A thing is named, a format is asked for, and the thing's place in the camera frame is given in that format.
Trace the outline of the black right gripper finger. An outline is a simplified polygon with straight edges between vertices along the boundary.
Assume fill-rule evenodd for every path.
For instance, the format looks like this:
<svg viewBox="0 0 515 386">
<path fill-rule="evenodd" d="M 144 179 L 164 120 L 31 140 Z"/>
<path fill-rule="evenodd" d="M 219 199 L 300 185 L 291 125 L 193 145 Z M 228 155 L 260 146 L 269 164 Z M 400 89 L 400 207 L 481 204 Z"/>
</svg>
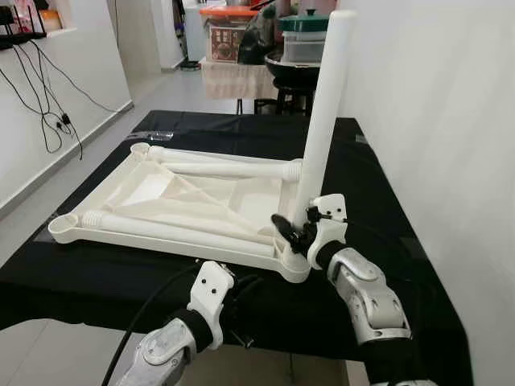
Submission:
<svg viewBox="0 0 515 386">
<path fill-rule="evenodd" d="M 297 232 L 297 229 L 294 228 L 294 225 L 286 217 L 272 214 L 271 221 L 276 231 L 279 232 L 280 236 L 286 240 L 291 248 L 302 247 L 303 240 L 301 234 Z"/>
</svg>

